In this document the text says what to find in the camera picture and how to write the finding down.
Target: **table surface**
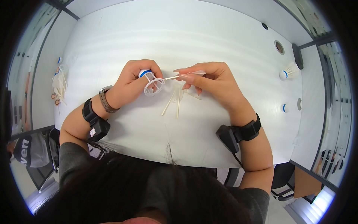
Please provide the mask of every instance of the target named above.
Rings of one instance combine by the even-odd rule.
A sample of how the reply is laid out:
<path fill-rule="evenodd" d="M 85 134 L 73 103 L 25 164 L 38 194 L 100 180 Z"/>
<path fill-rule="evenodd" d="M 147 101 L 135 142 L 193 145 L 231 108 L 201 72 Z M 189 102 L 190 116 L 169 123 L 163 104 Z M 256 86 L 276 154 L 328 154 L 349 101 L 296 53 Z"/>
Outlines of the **table surface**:
<path fill-rule="evenodd" d="M 276 50 L 275 40 L 284 55 Z M 74 108 L 113 85 L 128 60 L 153 59 L 164 77 L 198 62 L 224 61 L 261 118 L 274 164 L 290 160 L 301 117 L 301 77 L 279 79 L 279 72 L 294 61 L 291 43 L 251 17 L 202 1 L 130 1 L 79 19 L 63 56 L 64 61 L 77 59 L 69 63 L 66 106 L 55 108 L 57 129 Z M 209 93 L 203 92 L 202 100 L 185 94 L 178 120 L 174 104 L 161 116 L 176 82 L 183 84 L 167 81 L 159 94 L 142 94 L 123 106 L 108 120 L 111 130 L 102 140 L 123 154 L 151 161 L 170 162 L 170 145 L 179 165 L 240 167 L 215 135 L 230 121 Z M 289 113 L 281 111 L 284 103 Z"/>

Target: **brown watch strap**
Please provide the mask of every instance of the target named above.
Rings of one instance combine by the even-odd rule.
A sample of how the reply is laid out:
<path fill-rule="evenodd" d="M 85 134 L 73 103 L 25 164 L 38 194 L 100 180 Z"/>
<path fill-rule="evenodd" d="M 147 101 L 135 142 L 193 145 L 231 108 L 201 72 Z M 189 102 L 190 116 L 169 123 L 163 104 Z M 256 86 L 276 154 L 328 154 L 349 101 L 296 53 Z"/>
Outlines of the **brown watch strap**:
<path fill-rule="evenodd" d="M 106 112 L 113 114 L 117 110 L 119 110 L 119 108 L 114 109 L 107 103 L 105 92 L 101 92 L 99 95 L 100 95 L 100 100 L 101 100 L 102 106 L 105 108 Z"/>

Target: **fingernail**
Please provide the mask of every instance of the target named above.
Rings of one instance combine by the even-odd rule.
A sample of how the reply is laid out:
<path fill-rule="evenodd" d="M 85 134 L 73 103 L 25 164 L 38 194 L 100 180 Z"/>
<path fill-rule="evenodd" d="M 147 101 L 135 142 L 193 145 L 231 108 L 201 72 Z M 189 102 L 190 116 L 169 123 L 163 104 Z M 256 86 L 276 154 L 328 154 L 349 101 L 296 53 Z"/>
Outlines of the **fingernail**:
<path fill-rule="evenodd" d="M 173 72 L 179 72 L 180 70 L 182 70 L 183 68 L 178 68 L 178 69 L 175 69 L 173 70 Z"/>
<path fill-rule="evenodd" d="M 194 75 L 191 74 L 181 74 L 179 75 L 179 78 L 189 84 L 193 84 L 194 82 Z"/>

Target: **black device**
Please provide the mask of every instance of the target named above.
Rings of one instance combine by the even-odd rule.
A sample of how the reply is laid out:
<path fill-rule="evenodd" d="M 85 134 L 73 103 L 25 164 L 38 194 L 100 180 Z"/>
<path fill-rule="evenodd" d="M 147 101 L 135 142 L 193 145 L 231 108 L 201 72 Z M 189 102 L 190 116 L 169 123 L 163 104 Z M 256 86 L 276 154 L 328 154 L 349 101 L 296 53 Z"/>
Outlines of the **black device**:
<path fill-rule="evenodd" d="M 230 152 L 235 154 L 239 151 L 239 146 L 237 145 L 239 142 L 242 140 L 250 141 L 258 135 L 258 131 L 261 128 L 261 122 L 257 113 L 256 116 L 256 121 L 251 121 L 243 127 L 221 125 L 216 131 L 216 136 Z"/>
<path fill-rule="evenodd" d="M 87 135 L 89 142 L 97 142 L 108 134 L 111 125 L 92 110 L 92 98 L 83 105 L 82 116 L 89 123 L 91 130 Z"/>

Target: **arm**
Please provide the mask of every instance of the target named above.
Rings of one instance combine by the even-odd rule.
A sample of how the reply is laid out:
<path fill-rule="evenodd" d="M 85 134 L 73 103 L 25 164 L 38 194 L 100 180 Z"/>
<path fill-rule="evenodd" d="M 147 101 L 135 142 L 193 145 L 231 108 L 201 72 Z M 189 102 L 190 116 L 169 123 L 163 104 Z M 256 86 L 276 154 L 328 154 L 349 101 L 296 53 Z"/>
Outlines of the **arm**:
<path fill-rule="evenodd" d="M 143 92 L 148 80 L 146 77 L 138 78 L 141 69 L 150 69 L 156 77 L 163 78 L 159 66 L 152 60 L 127 62 L 113 88 L 105 93 L 111 107 L 120 108 L 129 104 Z M 94 96 L 91 102 L 92 109 L 98 116 L 104 120 L 110 117 L 111 114 L 105 111 L 98 95 Z M 60 144 L 73 142 L 88 152 L 87 133 L 90 131 L 90 125 L 83 118 L 82 109 L 83 104 L 66 117 L 60 131 Z"/>
<path fill-rule="evenodd" d="M 187 74 L 198 70 L 205 71 L 206 75 L 201 77 Z M 256 121 L 254 109 L 241 93 L 226 63 L 199 63 L 174 71 L 181 74 L 178 80 L 186 81 L 185 89 L 194 85 L 198 94 L 202 92 L 202 89 L 211 92 L 229 112 L 232 125 L 244 126 L 252 120 Z M 263 128 L 261 127 L 258 136 L 254 139 L 241 141 L 240 149 L 245 170 L 240 188 L 256 187 L 270 193 L 274 166 L 271 147 Z"/>

